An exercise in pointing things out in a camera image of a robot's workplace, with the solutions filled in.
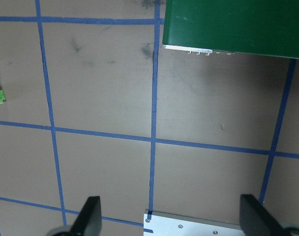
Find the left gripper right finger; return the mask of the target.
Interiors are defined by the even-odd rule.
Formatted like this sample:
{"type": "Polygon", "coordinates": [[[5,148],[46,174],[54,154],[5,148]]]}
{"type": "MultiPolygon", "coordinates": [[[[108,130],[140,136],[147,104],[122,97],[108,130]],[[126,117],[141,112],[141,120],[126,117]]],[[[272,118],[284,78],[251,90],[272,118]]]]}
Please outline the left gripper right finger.
{"type": "Polygon", "coordinates": [[[239,225],[246,236],[299,236],[299,228],[281,226],[251,194],[242,194],[239,225]]]}

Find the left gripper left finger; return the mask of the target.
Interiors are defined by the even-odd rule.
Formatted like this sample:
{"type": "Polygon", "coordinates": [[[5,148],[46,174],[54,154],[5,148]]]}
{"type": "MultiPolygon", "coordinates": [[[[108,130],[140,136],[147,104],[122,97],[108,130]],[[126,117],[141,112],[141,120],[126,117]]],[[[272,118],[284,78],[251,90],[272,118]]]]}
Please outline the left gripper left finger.
{"type": "Polygon", "coordinates": [[[62,226],[48,232],[49,236],[99,236],[102,230],[101,200],[99,196],[88,197],[72,225],[62,226]]]}

